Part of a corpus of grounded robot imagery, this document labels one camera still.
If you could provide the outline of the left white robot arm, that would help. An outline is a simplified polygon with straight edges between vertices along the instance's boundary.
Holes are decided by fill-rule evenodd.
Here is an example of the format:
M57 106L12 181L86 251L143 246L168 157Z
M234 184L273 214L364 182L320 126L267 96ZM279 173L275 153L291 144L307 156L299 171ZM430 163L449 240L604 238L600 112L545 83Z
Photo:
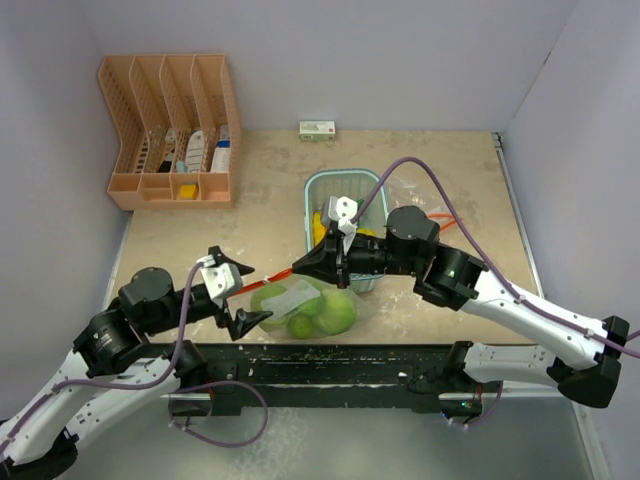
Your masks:
M239 340L268 312L232 313L228 299L253 268L214 246L191 269L182 290L159 267L136 272L108 308L76 337L40 392L1 424L1 476L54 479L111 423L177 391L211 391L214 381L188 324L213 318Z

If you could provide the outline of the green custard apple toy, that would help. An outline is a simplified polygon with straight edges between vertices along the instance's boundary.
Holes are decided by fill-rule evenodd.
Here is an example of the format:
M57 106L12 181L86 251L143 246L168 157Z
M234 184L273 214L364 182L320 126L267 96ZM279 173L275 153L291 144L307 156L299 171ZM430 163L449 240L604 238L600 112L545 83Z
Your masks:
M322 292L324 306L312 318L314 325L326 335L338 335L348 331L357 320L357 308L349 290L329 290Z

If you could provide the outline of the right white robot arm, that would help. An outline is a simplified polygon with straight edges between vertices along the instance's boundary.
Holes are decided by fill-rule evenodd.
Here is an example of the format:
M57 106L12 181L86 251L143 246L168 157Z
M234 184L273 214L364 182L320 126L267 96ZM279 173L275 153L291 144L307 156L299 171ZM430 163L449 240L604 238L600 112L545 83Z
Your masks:
M394 209L385 230L378 238L332 221L292 270L339 288L354 274L410 276L424 301L494 321L530 340L528 346L455 343L444 376L456 391L514 381L554 387L588 407L609 406L629 336L626 320L582 316L514 286L487 262L442 243L439 225L415 206Z

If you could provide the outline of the green cabbage toy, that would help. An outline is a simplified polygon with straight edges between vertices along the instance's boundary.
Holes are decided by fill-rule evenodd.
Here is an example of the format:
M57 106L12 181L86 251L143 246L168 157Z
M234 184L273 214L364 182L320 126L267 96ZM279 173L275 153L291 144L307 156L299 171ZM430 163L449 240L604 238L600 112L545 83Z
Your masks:
M303 295L293 287L271 283L256 290L250 299L250 310L271 311L272 315L259 327L277 338L286 338L287 324L292 313L301 305Z

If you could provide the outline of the clear orange-zip bag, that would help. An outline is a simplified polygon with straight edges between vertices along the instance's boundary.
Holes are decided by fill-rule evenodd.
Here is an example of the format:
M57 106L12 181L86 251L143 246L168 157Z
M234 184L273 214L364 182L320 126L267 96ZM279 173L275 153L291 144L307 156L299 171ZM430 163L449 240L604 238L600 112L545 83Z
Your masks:
M408 175L394 174L386 180L384 189L389 211L414 205L420 208L430 220L438 223L441 231L457 226L456 220L433 186L420 183Z
M243 306L246 306L249 310L250 310L250 299L252 294L262 288L265 285L271 284L271 283L279 283L283 286L287 286L287 287L293 287L296 288L302 295L302 303L301 305L292 313L291 316L295 315L295 314L304 314L307 315L308 317L312 318L316 315L318 315L322 309L322 307L324 306L324 299L322 296L322 292L326 289L329 290L335 290L335 289L339 289L336 286L330 285L330 284L326 284L324 282L321 281L317 281L311 277L308 276L304 276L304 275L296 275L293 274L289 271L286 272L281 272L278 275L272 276L272 277L267 277L261 281L257 281L254 282L246 287L244 287L240 293L238 294L238 296L241 298L241 304ZM314 335L312 338L310 339L306 339L306 340L297 340L292 338L290 335L286 338L277 338L275 335L270 334L265 332L264 330L262 330L259 325L258 325L258 329L261 330L262 332L264 332L264 334L276 339L276 340L285 340L285 341L311 341L311 340L320 340L320 339L324 339L324 338L329 338L329 337L338 337L341 335L344 335L352 330L356 330L360 327L362 327L371 317L371 315L373 314L373 308L367 304L367 302L365 301L365 299L358 295L357 293L355 293L352 289L348 288L348 289L340 289L340 290L349 290L353 296L353 300L355 301L356 304L356 308L357 308L357 320L354 323L354 325L346 332L338 334L338 335L326 335L324 333L322 333L315 325L315 331L314 331Z

